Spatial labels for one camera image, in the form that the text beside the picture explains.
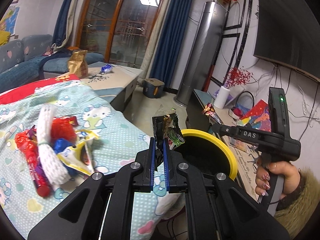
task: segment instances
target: fur sleeve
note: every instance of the fur sleeve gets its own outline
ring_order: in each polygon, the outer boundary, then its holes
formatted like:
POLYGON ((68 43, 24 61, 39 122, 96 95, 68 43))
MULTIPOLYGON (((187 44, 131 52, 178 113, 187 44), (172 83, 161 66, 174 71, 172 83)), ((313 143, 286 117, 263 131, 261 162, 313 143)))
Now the fur sleeve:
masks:
POLYGON ((289 232, 290 239, 301 231, 320 201, 320 182, 309 168, 300 174, 306 179, 304 190, 288 208, 277 211, 275 219, 289 232))

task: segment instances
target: sofa backrest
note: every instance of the sofa backrest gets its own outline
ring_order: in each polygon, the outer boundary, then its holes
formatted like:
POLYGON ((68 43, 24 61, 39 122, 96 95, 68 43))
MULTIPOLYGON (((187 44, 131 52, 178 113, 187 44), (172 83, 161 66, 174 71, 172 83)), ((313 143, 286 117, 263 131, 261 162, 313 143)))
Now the sofa backrest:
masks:
POLYGON ((21 40, 10 41, 0 46, 0 73, 24 61, 21 40))
POLYGON ((52 36, 50 34, 40 34, 26 36, 22 39, 24 50, 24 60, 42 56, 49 51, 52 44, 52 36))

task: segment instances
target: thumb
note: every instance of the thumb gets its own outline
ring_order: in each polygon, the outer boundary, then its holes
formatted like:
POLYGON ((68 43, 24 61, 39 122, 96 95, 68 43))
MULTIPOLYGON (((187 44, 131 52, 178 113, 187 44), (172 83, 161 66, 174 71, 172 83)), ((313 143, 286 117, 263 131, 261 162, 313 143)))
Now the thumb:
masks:
POLYGON ((266 168, 273 174, 283 174, 286 178, 295 176, 297 173, 297 168, 286 161, 269 163, 266 165, 266 168))

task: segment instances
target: yellow pillow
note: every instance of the yellow pillow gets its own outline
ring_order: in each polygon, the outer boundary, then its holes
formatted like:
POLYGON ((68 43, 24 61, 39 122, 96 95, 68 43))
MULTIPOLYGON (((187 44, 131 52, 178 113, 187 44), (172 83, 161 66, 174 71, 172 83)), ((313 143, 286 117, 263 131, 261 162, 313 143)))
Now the yellow pillow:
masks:
POLYGON ((0 46, 8 43, 10 35, 10 32, 0 31, 0 46))

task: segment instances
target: table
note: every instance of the table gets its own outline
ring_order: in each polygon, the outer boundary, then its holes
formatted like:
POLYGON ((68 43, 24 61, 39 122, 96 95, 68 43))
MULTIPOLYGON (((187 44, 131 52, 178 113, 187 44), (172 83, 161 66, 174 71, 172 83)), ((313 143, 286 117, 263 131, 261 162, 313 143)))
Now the table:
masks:
POLYGON ((81 78, 104 100, 109 102, 117 111, 123 112, 132 98, 132 93, 137 86, 138 75, 142 70, 110 64, 113 66, 110 73, 101 73, 104 62, 88 65, 88 76, 81 78))
MULTIPOLYGON (((259 157, 259 153, 250 149, 250 147, 248 152, 241 151, 229 144, 228 136, 221 138, 220 135, 214 134, 211 130, 213 121, 202 114, 204 106, 207 103, 213 104, 214 98, 206 92, 194 89, 186 109, 188 116, 186 119, 187 128, 198 129, 213 134, 228 145, 238 163, 238 175, 236 178, 238 184, 243 187, 253 199, 257 200, 258 195, 255 193, 255 171, 257 166, 255 162, 259 157)), ((236 125, 233 118, 229 116, 228 110, 229 109, 215 108, 216 113, 221 119, 221 123, 229 126, 236 125)))

